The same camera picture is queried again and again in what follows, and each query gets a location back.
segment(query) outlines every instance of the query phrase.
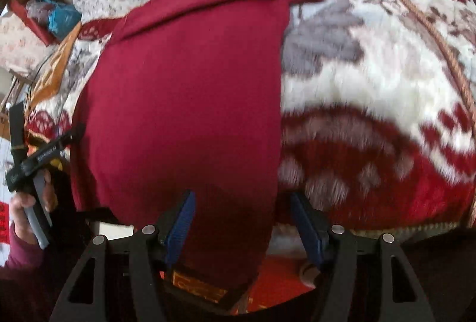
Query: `brown rope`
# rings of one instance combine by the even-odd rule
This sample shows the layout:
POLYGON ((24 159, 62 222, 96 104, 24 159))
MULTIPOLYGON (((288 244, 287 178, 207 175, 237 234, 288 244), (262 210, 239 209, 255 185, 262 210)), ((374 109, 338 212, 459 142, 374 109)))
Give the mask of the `brown rope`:
MULTIPOLYGON (((401 2, 417 17, 417 19, 428 29, 430 34, 436 40, 440 50, 444 57, 448 61, 451 74, 458 85, 461 92, 461 98, 465 104, 466 109, 469 111, 471 117, 471 123, 473 124, 473 139, 476 138, 476 105, 471 89, 469 87, 468 79, 466 79, 458 60, 449 48, 448 44, 444 41, 443 36, 437 31, 437 29, 428 21, 427 17, 421 12, 410 0, 401 0, 401 2)), ((467 227, 472 227, 476 220, 476 191, 473 195, 473 202, 471 203, 470 216, 466 223, 467 227)))

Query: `blanket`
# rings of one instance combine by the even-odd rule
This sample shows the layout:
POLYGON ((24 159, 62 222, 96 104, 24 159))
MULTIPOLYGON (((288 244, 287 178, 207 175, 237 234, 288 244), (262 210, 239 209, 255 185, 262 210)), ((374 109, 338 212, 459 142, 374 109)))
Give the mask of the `blanket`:
MULTIPOLYGON (((435 33, 474 90, 476 6, 472 0, 408 1, 412 11, 402 0, 292 7, 282 52, 283 202, 287 191, 303 189, 333 221, 375 234, 446 230, 468 220, 472 117, 435 33)), ((48 139, 70 127, 80 91, 117 22, 82 27, 59 93, 29 116, 31 133, 48 139)), ((277 219, 289 222, 280 207, 277 219)))

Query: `plastic bag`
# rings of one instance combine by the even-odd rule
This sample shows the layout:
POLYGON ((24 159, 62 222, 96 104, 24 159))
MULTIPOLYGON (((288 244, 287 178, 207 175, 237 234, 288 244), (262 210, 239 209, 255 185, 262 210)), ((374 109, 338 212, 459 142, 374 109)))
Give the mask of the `plastic bag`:
POLYGON ((25 8, 28 11, 27 17, 35 19, 42 27, 48 27, 49 15, 55 9, 55 5, 43 1, 30 0, 25 8))
POLYGON ((81 21, 81 14, 73 5, 56 3, 51 0, 44 1, 55 5, 54 10, 50 12, 48 17, 48 29, 61 41, 68 36, 75 25, 81 21))

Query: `finger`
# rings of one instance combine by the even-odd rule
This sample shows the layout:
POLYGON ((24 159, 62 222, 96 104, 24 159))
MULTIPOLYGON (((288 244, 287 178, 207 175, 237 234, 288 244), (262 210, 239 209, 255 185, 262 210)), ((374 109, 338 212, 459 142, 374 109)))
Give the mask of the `finger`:
POLYGON ((45 170, 45 187, 43 189, 43 203, 48 212, 53 212, 58 206, 58 198, 51 183, 51 174, 45 170))
POLYGON ((27 229, 29 222, 25 215, 24 208, 30 208, 35 205, 35 198, 26 193, 17 193, 10 202, 10 216, 15 227, 27 229))

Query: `folded red cloth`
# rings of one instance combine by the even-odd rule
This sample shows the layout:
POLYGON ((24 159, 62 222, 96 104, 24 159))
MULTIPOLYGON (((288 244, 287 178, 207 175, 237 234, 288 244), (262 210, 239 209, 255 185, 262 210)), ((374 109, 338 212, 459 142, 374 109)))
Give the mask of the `folded red cloth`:
POLYGON ((253 278, 274 220, 283 32, 305 1, 152 0, 124 17, 75 109, 77 207, 141 228, 190 188, 182 263, 226 288, 253 278))

